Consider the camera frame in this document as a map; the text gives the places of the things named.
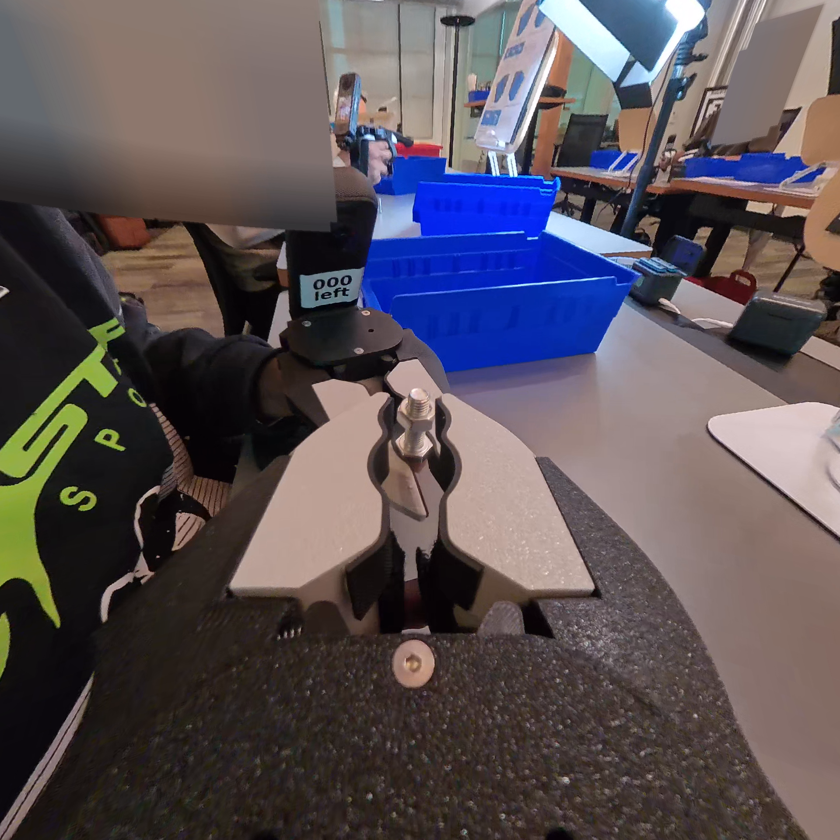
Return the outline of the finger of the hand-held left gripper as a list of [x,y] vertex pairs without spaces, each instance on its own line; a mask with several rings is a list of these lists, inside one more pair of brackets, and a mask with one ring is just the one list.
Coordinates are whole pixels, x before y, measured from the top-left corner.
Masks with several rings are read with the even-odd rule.
[[395,403],[395,423],[387,445],[388,472],[384,479],[384,493],[394,509],[416,521],[428,517],[428,504],[422,489],[422,480],[428,478],[429,465],[439,455],[440,445],[434,426],[436,450],[420,462],[404,460],[397,454],[393,442],[402,428],[397,422],[396,413],[406,395],[415,387],[428,391],[434,405],[442,395],[441,389],[419,360],[400,362],[385,376],[386,389],[393,395]]
[[370,382],[351,382],[338,379],[328,379],[311,384],[315,408],[311,415],[314,428],[321,428],[335,417],[346,413],[360,404],[379,401],[373,417],[382,428],[382,406],[389,394],[378,380]]

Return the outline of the black hoodie with green print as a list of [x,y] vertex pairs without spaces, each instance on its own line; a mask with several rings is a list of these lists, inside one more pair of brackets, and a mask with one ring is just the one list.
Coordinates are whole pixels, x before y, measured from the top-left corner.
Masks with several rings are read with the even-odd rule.
[[147,582],[130,580],[140,555],[134,512],[172,453],[151,410],[143,345],[156,327],[142,301],[118,292],[58,208],[2,201],[1,217],[1,785],[10,838],[85,714],[96,633]]

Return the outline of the studio light panel on stand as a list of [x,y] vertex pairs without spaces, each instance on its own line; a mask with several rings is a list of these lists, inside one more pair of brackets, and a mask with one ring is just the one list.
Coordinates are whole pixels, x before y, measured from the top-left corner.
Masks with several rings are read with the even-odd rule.
[[541,1],[539,11],[611,81],[621,98],[627,91],[651,92],[665,69],[669,77],[643,119],[633,193],[621,236],[630,238],[642,216],[647,189],[655,178],[659,149],[673,108],[695,75],[686,69],[704,54],[695,46],[708,34],[708,1]]

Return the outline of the black and white printed trousers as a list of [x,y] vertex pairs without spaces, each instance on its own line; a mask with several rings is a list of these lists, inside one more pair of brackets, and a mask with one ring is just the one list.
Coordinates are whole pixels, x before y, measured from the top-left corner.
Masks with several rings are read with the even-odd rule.
[[185,443],[159,407],[150,405],[170,446],[172,462],[159,484],[139,499],[133,530],[140,555],[130,580],[146,582],[228,503],[231,482],[196,473]]

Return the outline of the black office chair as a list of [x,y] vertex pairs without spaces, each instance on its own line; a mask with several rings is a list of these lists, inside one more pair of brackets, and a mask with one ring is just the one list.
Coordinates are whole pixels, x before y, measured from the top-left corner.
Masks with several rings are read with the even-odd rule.
[[562,141],[555,146],[552,168],[587,167],[600,148],[607,114],[572,113]]

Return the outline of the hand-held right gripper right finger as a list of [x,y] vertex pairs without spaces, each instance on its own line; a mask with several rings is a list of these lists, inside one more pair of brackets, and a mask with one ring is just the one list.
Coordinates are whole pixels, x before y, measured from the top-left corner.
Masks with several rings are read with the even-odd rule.
[[468,617],[497,602],[586,598],[595,583],[536,456],[451,394],[438,402],[453,476],[438,518],[437,586]]

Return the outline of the red bag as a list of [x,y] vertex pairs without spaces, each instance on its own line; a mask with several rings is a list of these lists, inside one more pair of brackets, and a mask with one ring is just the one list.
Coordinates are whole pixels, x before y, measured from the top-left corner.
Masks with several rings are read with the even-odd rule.
[[758,289],[755,276],[744,269],[736,269],[727,276],[688,276],[686,280],[742,306],[750,302]]

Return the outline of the wood-edged grey board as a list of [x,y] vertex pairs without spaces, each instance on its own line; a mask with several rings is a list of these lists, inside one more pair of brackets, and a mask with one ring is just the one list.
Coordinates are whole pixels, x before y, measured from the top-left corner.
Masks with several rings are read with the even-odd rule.
[[[415,194],[378,195],[378,198],[380,212],[374,226],[374,240],[415,238],[421,235],[419,223],[413,220]],[[555,212],[549,215],[545,232],[607,258],[638,259],[653,254],[653,249],[648,245]]]

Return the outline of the blue divided plastic bin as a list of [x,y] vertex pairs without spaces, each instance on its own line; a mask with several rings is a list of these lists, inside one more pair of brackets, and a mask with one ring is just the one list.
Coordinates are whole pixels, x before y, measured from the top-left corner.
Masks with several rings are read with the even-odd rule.
[[549,233],[376,239],[364,302],[446,372],[596,352],[638,273]]

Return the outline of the sign board on white stand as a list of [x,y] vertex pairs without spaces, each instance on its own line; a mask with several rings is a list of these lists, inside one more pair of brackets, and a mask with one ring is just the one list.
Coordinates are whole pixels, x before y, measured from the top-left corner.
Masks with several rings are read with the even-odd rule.
[[[801,157],[836,173],[805,217],[805,250],[815,262],[839,269],[839,96],[813,102],[805,119]],[[714,416],[709,433],[729,452],[837,538],[839,536],[838,406],[792,403]]]

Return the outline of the standing banner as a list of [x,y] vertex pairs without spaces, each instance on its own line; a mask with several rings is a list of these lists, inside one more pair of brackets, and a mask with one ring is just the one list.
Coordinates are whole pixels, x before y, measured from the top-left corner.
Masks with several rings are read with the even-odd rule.
[[513,154],[524,141],[559,47],[560,34],[537,1],[523,2],[490,86],[476,146]]

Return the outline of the black floor lamp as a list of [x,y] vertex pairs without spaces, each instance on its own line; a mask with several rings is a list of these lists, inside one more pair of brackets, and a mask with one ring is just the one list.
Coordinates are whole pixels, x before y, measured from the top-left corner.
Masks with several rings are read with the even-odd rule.
[[460,35],[463,29],[469,28],[475,24],[476,19],[468,14],[447,14],[439,19],[449,33],[452,35],[452,61],[451,61],[451,94],[450,94],[450,108],[448,121],[448,153],[447,165],[451,168],[454,162],[455,154],[455,123],[456,123],[456,108],[458,99],[458,71],[459,71],[459,44]]

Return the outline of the dark grey box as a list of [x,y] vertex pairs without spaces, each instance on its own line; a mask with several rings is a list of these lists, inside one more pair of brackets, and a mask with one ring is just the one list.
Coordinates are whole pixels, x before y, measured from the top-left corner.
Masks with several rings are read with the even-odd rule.
[[790,358],[802,350],[826,315],[821,301],[757,290],[733,323],[727,340]]

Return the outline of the steel hex bolt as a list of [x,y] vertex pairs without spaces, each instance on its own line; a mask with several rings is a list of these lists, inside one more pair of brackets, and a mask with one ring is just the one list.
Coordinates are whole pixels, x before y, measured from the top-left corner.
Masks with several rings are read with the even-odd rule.
[[423,424],[434,431],[435,405],[428,391],[421,387],[413,388],[399,405],[396,419],[402,430],[413,424]]

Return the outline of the orange bag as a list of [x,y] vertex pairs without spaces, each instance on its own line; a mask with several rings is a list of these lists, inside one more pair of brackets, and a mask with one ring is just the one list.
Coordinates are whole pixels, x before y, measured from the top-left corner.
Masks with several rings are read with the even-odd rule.
[[111,250],[137,250],[147,246],[152,236],[141,217],[96,214],[95,218]]

